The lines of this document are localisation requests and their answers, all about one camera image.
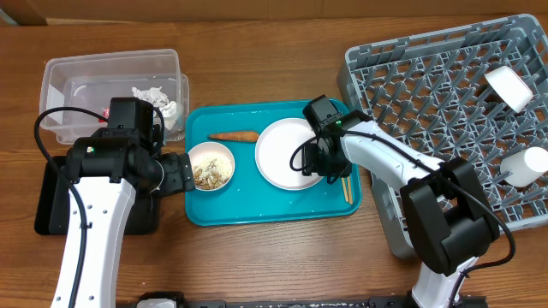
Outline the large white plate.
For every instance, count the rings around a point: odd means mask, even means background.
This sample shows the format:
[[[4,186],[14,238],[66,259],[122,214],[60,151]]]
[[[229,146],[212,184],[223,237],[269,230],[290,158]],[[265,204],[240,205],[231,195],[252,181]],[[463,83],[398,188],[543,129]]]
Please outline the large white plate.
[[[273,186],[289,191],[304,190],[322,180],[316,174],[305,176],[290,168],[297,147],[314,136],[305,119],[285,118],[274,121],[259,136],[255,161],[261,175]]]

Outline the white tissue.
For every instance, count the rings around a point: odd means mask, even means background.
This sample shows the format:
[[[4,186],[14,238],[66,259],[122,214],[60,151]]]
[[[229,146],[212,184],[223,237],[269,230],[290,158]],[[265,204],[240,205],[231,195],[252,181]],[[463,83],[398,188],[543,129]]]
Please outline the white tissue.
[[[135,98],[147,101],[158,108],[170,103],[169,97],[162,92],[162,87],[151,87],[148,90],[140,90],[137,87],[133,87],[132,93]]]
[[[164,117],[165,128],[171,130],[177,122],[177,103],[170,101],[167,104],[161,105],[159,109]]]

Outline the small white bowl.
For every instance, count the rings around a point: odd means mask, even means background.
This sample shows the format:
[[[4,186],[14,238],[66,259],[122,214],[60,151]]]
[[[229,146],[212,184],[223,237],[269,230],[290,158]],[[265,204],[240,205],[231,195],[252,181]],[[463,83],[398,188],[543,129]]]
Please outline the small white bowl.
[[[532,100],[533,92],[510,67],[501,66],[485,74],[495,93],[515,112],[520,113]]]

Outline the white cup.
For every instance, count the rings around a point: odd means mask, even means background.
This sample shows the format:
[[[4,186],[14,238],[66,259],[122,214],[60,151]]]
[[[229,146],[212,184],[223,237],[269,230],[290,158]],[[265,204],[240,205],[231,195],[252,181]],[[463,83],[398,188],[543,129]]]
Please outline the white cup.
[[[504,179],[514,187],[526,187],[535,182],[548,169],[548,153],[541,147],[531,147],[506,157],[500,164],[500,172],[509,172]]]

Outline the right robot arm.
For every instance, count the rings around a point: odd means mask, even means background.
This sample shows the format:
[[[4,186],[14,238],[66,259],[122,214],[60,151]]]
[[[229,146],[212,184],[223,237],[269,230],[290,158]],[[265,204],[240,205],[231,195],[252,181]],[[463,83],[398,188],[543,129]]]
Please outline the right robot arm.
[[[330,183],[352,165],[369,170],[399,193],[415,254],[418,281],[401,307],[485,307],[481,297],[459,292],[468,273],[500,236],[474,166],[457,157],[443,161],[404,145],[364,112],[344,115],[326,96],[310,101],[303,115],[314,135],[296,149],[298,171]]]

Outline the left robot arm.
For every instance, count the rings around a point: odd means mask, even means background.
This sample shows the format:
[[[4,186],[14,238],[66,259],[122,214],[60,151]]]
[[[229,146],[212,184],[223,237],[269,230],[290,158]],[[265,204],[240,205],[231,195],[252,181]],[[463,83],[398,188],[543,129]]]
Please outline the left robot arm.
[[[123,235],[137,198],[194,190],[188,155],[161,152],[160,114],[138,98],[114,98],[106,127],[68,151],[58,170],[68,184],[68,234],[52,306],[115,306]]]

